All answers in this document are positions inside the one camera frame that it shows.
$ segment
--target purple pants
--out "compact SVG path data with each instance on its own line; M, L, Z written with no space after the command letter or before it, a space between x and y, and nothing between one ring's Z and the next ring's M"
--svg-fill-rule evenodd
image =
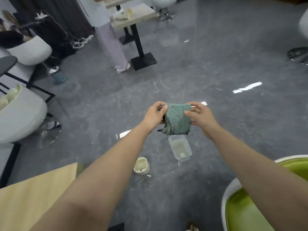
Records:
M108 49L117 71L125 71L127 69L127 60L125 58L122 44L119 41L111 23L106 23L101 27L95 27L96 34L103 41Z

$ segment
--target round black table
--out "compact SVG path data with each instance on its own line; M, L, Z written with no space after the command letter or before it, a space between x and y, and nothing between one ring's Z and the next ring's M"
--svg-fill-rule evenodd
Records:
M55 96L55 94L50 93L50 92L48 92L48 91L46 91L46 90L44 90L44 89L42 89L42 88L40 88L36 85L30 84L29 82L27 82L27 81L25 81L25 80L23 80L19 77L16 77L15 75L12 75L11 73L8 72L10 69L13 68L13 66L16 65L17 62L18 62L18 59L17 59L17 57L14 57L14 56L6 56L6 57L3 57L3 58L0 58L0 77L5 74L6 76L9 76L9 77L11 77L11 78L13 78L13 79L15 79L19 82L26 84L29 88L35 88L35 89L37 89L41 92L44 92L44 93L49 95L49 97L45 100L45 102L47 103L48 101L50 101ZM4 87L5 89L8 89L8 90L10 89L8 86L4 85L1 82L0 82L0 85L2 87ZM3 94L7 94L5 91L3 91L1 89L0 89L0 92L2 92Z

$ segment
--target light wood tabletop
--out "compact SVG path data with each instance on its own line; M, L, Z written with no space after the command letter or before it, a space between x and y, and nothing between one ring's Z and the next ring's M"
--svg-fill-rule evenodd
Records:
M135 23L140 23L151 18L157 18L155 10L153 10L151 7L147 6L144 3L132 7L131 10L133 14L130 19L111 21L111 25L115 30L128 27Z
M28 231L75 180L77 163L0 189L0 231Z
M107 9L115 7L116 5L121 5L122 3L132 1L132 0L105 0L105 5Z

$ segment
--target green chair cushion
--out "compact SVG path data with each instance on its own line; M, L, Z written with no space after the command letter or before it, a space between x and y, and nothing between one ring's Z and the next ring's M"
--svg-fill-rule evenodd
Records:
M290 159L279 164L308 181L308 158ZM243 188L229 197L225 214L229 231L274 231Z

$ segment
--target microfiber towel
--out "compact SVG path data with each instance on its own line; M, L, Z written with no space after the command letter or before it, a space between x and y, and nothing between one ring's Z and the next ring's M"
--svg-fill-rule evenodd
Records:
M166 135L188 135L190 132L190 117L184 114L191 110L191 104L167 104L168 110L163 116L165 127L158 131Z

